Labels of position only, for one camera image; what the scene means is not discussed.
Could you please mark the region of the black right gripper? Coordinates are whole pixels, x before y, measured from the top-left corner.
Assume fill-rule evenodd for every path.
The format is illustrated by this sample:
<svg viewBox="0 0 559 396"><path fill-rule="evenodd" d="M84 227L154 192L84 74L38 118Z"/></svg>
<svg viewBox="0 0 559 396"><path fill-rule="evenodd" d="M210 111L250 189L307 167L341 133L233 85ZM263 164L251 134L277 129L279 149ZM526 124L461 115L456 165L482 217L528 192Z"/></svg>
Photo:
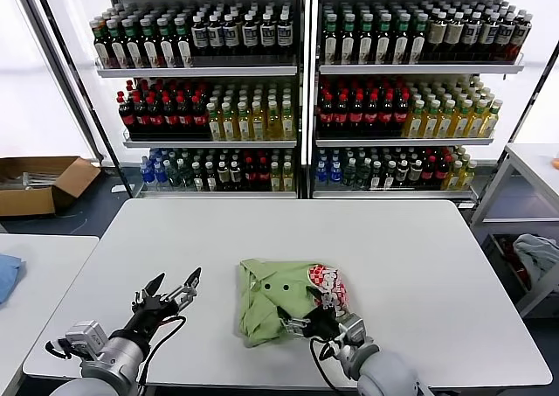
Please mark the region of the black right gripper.
<svg viewBox="0 0 559 396"><path fill-rule="evenodd" d="M343 294L335 291L321 291L315 300L321 305L312 310L304 318L292 317L286 310L278 306L277 315L281 324L289 334L334 339L340 332L336 313L343 312Z"/></svg>

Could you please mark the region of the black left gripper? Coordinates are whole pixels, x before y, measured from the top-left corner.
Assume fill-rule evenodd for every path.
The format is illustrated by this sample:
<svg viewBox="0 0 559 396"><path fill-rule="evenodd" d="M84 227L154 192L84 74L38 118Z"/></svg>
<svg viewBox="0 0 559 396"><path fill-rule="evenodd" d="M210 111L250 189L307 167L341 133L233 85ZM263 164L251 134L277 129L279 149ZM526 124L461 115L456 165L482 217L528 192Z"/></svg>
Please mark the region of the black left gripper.
<svg viewBox="0 0 559 396"><path fill-rule="evenodd" d="M196 268L183 285L163 297L158 294L158 290L165 273L160 273L150 280L144 288L135 292L132 301L133 316L124 326L124 330L133 331L150 340L165 319L176 316L179 309L186 309L194 301L201 273L202 268Z"/></svg>

